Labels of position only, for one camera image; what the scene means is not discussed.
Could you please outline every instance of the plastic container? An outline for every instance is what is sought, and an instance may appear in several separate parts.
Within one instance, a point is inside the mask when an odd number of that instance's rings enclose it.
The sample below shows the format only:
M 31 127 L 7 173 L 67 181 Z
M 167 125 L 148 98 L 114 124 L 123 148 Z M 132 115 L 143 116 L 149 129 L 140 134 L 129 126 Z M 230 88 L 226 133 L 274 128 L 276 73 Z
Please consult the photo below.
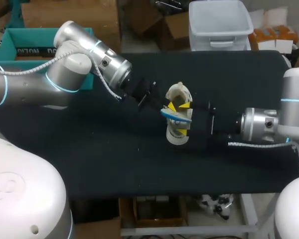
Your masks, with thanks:
M 54 56 L 56 49 L 53 40 L 58 28 L 7 28 L 0 44 L 0 65 L 29 70 L 47 62 L 47 60 L 15 60 L 18 54 L 35 56 L 50 53 Z M 91 28 L 85 30 L 93 35 Z M 85 78 L 81 90 L 93 89 L 93 74 Z
M 193 1 L 189 4 L 192 51 L 240 51 L 246 48 L 253 24 L 241 1 Z

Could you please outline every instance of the cable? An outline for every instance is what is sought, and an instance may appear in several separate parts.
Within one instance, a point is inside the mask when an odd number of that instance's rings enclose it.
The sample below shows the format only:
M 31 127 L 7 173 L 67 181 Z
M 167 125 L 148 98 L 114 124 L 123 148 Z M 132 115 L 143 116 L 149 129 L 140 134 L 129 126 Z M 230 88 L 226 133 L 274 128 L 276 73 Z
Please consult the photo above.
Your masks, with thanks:
M 0 70 L 0 75 L 5 75 L 5 76 L 23 76 L 23 75 L 28 75 L 28 74 L 33 74 L 33 73 L 36 73 L 50 65 L 52 65 L 53 63 L 67 57 L 67 56 L 70 56 L 70 55 L 73 55 L 73 54 L 77 54 L 77 53 L 83 53 L 85 55 L 87 55 L 90 60 L 93 62 L 94 64 L 94 67 L 96 69 L 96 72 L 97 72 L 97 75 L 99 76 L 99 78 L 101 79 L 103 85 L 105 86 L 106 90 L 115 98 L 117 99 L 118 101 L 121 101 L 122 100 L 122 97 L 120 97 L 119 95 L 115 94 L 111 89 L 110 87 L 108 86 L 108 84 L 106 83 L 106 81 L 104 80 L 104 77 L 102 76 L 101 72 L 100 72 L 100 69 L 97 65 L 97 63 L 95 62 L 95 60 L 88 54 L 86 54 L 85 51 L 83 50 L 72 50 L 72 51 L 69 51 L 69 52 L 66 52 L 66 53 L 63 53 L 61 54 L 60 56 L 58 57 L 54 57 L 53 59 L 49 60 L 48 62 L 42 64 L 42 65 L 39 65 L 33 69 L 30 69 L 30 70 L 26 70 L 26 71 L 20 71 L 20 72 L 11 72 L 11 71 L 2 71 Z
M 238 142 L 229 142 L 228 146 L 236 146 L 236 147 L 250 147 L 250 148 L 278 148 L 278 147 L 286 147 L 292 146 L 292 148 L 297 150 L 299 156 L 299 144 L 294 141 L 288 143 L 278 143 L 278 144 L 249 144 L 249 143 L 238 143 Z

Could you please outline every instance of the paper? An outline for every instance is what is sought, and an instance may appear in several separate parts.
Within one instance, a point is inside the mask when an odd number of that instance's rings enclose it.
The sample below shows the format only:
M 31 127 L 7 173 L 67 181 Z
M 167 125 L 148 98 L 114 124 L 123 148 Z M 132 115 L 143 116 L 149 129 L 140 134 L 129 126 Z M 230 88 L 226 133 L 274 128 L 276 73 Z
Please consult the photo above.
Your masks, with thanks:
M 280 53 L 291 54 L 293 49 L 293 41 L 291 40 L 276 40 L 276 50 Z
M 276 44 L 274 40 L 271 41 L 263 41 L 258 43 L 259 50 L 275 50 Z

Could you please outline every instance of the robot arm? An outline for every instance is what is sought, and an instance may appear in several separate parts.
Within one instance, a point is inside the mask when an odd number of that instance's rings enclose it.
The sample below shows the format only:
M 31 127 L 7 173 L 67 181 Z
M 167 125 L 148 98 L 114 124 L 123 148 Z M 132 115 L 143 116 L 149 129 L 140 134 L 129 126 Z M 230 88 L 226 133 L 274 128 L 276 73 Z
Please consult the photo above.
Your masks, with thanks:
M 90 72 L 100 77 L 112 96 L 122 99 L 111 89 L 124 91 L 129 86 L 132 65 L 128 60 L 72 21 L 60 27 L 54 45 L 56 58 L 34 69 L 19 72 L 0 66 L 0 105 L 65 107 Z M 45 67 L 45 74 L 37 73 Z M 140 95 L 146 94 L 146 89 L 141 91 Z

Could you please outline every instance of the black mat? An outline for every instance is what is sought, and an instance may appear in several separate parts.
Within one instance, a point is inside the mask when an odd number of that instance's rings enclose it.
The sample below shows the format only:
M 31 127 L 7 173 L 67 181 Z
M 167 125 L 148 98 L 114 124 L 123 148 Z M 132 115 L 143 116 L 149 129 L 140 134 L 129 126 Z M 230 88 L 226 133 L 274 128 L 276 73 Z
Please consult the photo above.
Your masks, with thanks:
M 246 107 L 277 109 L 287 66 L 278 52 L 125 54 L 139 77 L 160 79 L 161 91 L 182 81 L 194 100 L 210 98 L 232 117 Z M 228 120 L 219 120 L 226 129 Z M 280 192 L 299 176 L 291 148 L 212 148 L 169 144 L 158 112 L 138 113 L 99 81 L 68 109 L 0 107 L 0 131 L 51 162 L 71 199 L 134 195 Z

